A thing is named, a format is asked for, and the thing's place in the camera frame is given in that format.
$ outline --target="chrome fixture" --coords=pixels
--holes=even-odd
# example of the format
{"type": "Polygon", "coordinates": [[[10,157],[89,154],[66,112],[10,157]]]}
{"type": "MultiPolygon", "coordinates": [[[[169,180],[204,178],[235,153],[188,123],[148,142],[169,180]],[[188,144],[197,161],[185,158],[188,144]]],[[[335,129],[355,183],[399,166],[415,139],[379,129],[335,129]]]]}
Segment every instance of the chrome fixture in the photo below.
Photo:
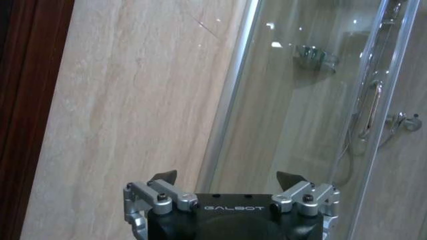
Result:
{"type": "Polygon", "coordinates": [[[408,118],[404,112],[397,112],[396,114],[388,114],[385,124],[389,126],[389,133],[395,134],[401,126],[409,132],[417,131],[423,126],[423,121],[417,114],[408,118]]]}
{"type": "Polygon", "coordinates": [[[393,25],[399,16],[399,12],[401,9],[401,3],[405,2],[407,0],[393,0],[391,2],[393,2],[392,4],[389,3],[389,8],[385,12],[385,16],[383,19],[381,24],[384,25],[393,25]]]}
{"type": "Polygon", "coordinates": [[[329,54],[315,46],[295,45],[293,59],[300,67],[312,71],[319,71],[321,66],[327,66],[336,73],[339,57],[329,54]]]}
{"type": "Polygon", "coordinates": [[[363,124],[363,130],[359,133],[359,138],[361,139],[367,139],[372,125],[373,125],[373,120],[375,120],[375,115],[377,112],[377,108],[379,108],[379,101],[380,101],[380,97],[381,97],[381,93],[383,93],[383,82],[380,80],[373,80],[368,86],[368,89],[375,90],[375,95],[373,95],[373,100],[371,102],[369,105],[369,109],[368,109],[368,117],[367,117],[367,121],[363,124]]]}

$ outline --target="wall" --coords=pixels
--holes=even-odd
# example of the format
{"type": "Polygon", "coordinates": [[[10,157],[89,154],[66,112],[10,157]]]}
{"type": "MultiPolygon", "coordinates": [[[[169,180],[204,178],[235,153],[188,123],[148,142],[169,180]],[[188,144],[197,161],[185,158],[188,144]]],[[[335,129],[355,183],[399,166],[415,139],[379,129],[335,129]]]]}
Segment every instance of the wall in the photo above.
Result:
{"type": "Polygon", "coordinates": [[[424,126],[416,132],[401,129],[377,151],[356,228],[357,239],[427,239],[425,25],[423,9],[415,18],[388,111],[405,112],[408,117],[419,114],[424,126]]]}
{"type": "Polygon", "coordinates": [[[132,239],[129,181],[195,188],[245,0],[76,0],[21,239],[132,239]]]}
{"type": "Polygon", "coordinates": [[[263,1],[212,192],[275,193],[276,171],[328,181],[379,2],[263,1]],[[304,69],[295,45],[339,56],[336,73],[304,69]]]}

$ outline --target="beige marble wall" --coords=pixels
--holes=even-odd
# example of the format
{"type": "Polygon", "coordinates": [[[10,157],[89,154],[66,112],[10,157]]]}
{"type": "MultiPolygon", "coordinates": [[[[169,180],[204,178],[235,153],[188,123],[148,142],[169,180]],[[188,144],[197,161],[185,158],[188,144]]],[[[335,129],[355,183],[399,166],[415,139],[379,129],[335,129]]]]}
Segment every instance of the beige marble wall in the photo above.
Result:
{"type": "Polygon", "coordinates": [[[74,1],[21,239],[132,239],[125,183],[193,190],[244,5],[74,1]]]}
{"type": "Polygon", "coordinates": [[[389,113],[405,112],[409,117],[419,114],[424,126],[416,132],[401,129],[377,151],[356,239],[427,239],[425,25],[423,10],[415,18],[389,106],[389,113]]]}

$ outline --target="logo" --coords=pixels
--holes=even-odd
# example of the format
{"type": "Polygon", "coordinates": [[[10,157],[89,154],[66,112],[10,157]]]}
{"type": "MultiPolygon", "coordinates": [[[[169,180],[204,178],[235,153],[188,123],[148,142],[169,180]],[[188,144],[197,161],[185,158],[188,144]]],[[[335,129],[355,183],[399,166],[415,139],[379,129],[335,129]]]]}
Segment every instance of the logo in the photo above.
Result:
{"type": "Polygon", "coordinates": [[[223,211],[261,211],[265,207],[263,206],[205,206],[204,210],[215,211],[215,210],[223,210],[223,211]]]}

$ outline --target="shower wall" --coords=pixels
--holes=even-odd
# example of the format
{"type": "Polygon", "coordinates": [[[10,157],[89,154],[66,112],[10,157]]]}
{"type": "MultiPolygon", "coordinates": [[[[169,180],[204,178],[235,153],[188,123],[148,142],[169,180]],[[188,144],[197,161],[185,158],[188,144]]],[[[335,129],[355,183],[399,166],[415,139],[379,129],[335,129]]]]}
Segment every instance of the shower wall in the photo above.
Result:
{"type": "Polygon", "coordinates": [[[263,1],[212,192],[277,192],[276,171],[328,180],[379,2],[263,1]],[[296,45],[339,56],[336,73],[301,68],[296,45]]]}
{"type": "Polygon", "coordinates": [[[377,151],[355,232],[357,239],[427,239],[425,26],[427,10],[420,8],[388,111],[405,112],[408,117],[419,114],[424,126],[415,132],[400,129],[377,151]]]}

